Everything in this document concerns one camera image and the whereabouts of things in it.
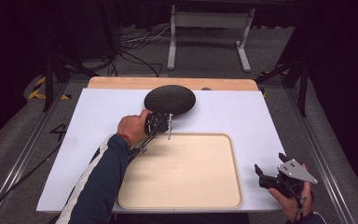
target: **black oval object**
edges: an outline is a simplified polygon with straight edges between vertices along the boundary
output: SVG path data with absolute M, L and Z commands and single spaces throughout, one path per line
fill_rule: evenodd
M 186 87 L 167 85 L 153 89 L 145 97 L 145 108 L 151 111 L 184 114 L 193 108 L 196 95 Z

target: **beige tray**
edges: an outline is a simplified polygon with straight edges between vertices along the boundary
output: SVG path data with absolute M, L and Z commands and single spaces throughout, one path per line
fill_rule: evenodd
M 156 136 L 129 165 L 118 194 L 126 209 L 232 209 L 242 203 L 230 138 L 221 133 Z

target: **table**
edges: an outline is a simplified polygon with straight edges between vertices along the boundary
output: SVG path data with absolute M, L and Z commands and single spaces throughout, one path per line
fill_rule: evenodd
M 278 173 L 276 166 L 281 164 L 278 153 L 283 152 L 283 148 L 264 98 L 254 81 L 210 78 L 94 77 L 80 96 L 62 142 L 62 148 L 54 162 L 36 210 L 59 212 L 73 185 L 90 162 L 95 149 L 112 132 L 112 127 L 117 127 L 119 118 L 139 112 L 143 104 L 143 100 L 139 98 L 145 97 L 151 89 L 167 84 L 186 86 L 195 92 L 197 98 L 196 105 L 190 112 L 187 112 L 186 118 L 172 123 L 176 133 L 226 133 L 231 137 L 237 158 L 243 203 L 239 208 L 224 211 L 259 212 L 280 209 L 279 204 L 268 192 L 258 187 L 258 176 L 255 174 L 254 164 L 256 163 L 266 175 L 276 175 Z M 200 91 L 203 88 L 212 90 Z M 213 110 L 216 103 L 221 108 Z M 212 118 L 208 118 L 205 111 L 210 111 L 208 113 L 211 113 Z M 221 119 L 222 113 L 229 114 L 229 116 Z M 169 209 L 127 210 L 118 203 L 115 204 L 113 211 L 115 213 L 199 212 L 199 210 Z

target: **person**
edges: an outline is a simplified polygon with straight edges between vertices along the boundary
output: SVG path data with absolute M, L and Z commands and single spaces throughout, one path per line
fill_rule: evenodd
M 95 152 L 58 219 L 53 219 L 55 223 L 110 222 L 111 212 L 129 165 L 131 147 L 146 138 L 145 120 L 151 113 L 144 109 L 139 116 L 132 115 L 121 119 L 117 132 L 110 134 Z M 281 204 L 288 223 L 298 220 L 296 200 L 284 197 L 276 189 L 268 191 Z M 305 183 L 302 193 L 310 198 L 310 183 Z M 305 205 L 304 224 L 324 223 L 320 215 L 311 212 L 310 200 L 307 200 Z

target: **gray carpet floor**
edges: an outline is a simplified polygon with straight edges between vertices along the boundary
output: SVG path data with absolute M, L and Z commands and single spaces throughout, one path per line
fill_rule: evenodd
M 260 72 L 274 68 L 292 32 L 293 28 L 252 29 L 245 45 L 252 68 L 250 73 L 242 71 L 237 51 L 234 48 L 235 40 L 241 36 L 241 31 L 237 30 L 225 30 L 219 35 L 211 35 L 200 30 L 181 32 L 177 36 L 176 64 L 173 71 L 166 69 L 169 49 L 169 41 L 166 39 L 161 39 L 143 49 L 130 50 L 129 53 L 148 63 L 161 63 L 162 77 L 255 78 Z M 86 61 L 84 64 L 93 66 L 97 63 L 100 61 Z M 153 71 L 147 66 L 131 63 L 119 56 L 115 65 L 120 76 L 153 76 Z M 98 73 L 103 76 L 110 75 L 112 66 Z M 280 85 L 280 79 L 281 77 L 274 77 L 260 87 L 266 90 L 266 104 L 287 156 L 305 162 L 310 172 L 320 180 L 320 183 L 313 188 L 314 210 L 322 214 L 326 222 L 330 224 L 358 223 L 358 179 L 342 152 L 311 83 L 306 103 L 307 117 L 303 119 L 310 124 L 317 144 L 340 189 L 341 195 L 336 196 L 345 200 L 352 220 L 343 220 L 340 217 L 340 209 L 346 208 L 337 207 L 333 203 L 334 200 L 328 191 L 328 183 L 324 181 L 323 174 L 312 156 L 312 145 L 308 134 L 301 126 L 302 119 L 298 117 L 296 107 L 290 103 L 290 95 L 296 95 L 297 88 L 285 90 Z M 36 81 L 37 77 L 24 90 L 24 97 L 28 98 Z M 61 124 L 65 124 L 66 127 L 69 125 L 81 90 L 87 87 L 87 83 L 88 79 L 84 75 L 73 75 L 68 84 L 62 85 L 63 93 L 71 95 L 72 98 L 58 100 L 57 104 L 52 107 L 48 118 L 45 118 L 39 137 L 33 140 L 34 148 L 20 175 L 29 172 L 60 143 L 60 135 L 50 131 Z M 27 105 L 0 131 L 0 189 L 5 184 L 7 176 L 10 175 L 24 147 L 30 144 L 30 136 L 34 133 L 34 128 L 46 116 L 46 113 L 42 113 L 44 103 L 42 99 L 29 99 Z M 38 213 L 35 209 L 54 159 L 55 154 L 7 196 L 8 200 L 0 210 L 0 223 L 49 223 L 51 221 L 54 214 Z M 252 224 L 284 223 L 285 221 L 282 211 L 252 213 L 249 218 Z

